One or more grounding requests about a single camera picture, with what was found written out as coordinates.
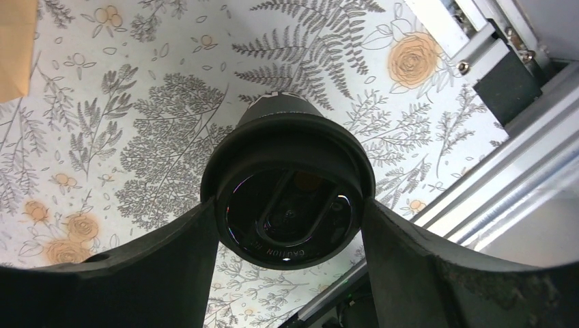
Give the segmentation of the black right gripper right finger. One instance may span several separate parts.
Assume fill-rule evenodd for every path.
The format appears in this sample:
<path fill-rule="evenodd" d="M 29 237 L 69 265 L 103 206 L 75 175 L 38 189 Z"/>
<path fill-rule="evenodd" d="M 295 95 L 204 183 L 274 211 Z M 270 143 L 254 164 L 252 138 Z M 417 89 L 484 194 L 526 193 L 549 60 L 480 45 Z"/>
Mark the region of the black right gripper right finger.
<path fill-rule="evenodd" d="M 578 264 L 482 254 L 365 201 L 361 232 L 381 327 L 577 327 Z"/>

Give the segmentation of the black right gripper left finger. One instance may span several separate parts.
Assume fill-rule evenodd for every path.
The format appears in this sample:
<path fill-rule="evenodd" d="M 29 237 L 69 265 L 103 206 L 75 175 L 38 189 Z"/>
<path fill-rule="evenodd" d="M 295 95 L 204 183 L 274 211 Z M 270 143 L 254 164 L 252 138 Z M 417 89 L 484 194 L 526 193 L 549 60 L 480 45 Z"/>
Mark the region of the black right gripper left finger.
<path fill-rule="evenodd" d="M 73 264 L 1 268 L 2 327 L 201 327 L 218 248 L 213 201 Z"/>

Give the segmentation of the black paper coffee cup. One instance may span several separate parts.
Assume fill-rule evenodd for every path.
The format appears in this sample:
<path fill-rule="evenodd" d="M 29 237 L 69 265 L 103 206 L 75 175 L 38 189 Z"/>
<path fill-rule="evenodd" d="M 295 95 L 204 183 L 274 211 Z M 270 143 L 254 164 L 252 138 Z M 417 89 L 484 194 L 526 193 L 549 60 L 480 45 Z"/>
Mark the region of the black paper coffee cup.
<path fill-rule="evenodd" d="M 257 97 L 250 103 L 236 128 L 262 117 L 287 113 L 322 115 L 314 105 L 300 95 L 291 92 L 271 92 Z"/>

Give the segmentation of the black plastic cup lid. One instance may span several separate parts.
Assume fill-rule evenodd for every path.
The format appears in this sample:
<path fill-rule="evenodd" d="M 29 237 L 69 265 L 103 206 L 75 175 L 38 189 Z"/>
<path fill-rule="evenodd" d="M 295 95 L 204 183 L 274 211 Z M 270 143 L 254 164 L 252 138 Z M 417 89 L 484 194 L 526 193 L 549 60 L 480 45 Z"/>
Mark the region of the black plastic cup lid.
<path fill-rule="evenodd" d="M 221 242 L 267 269 L 313 267 L 361 228 L 376 179 L 358 140 L 313 114 L 267 115 L 237 126 L 210 157 L 200 187 Z"/>

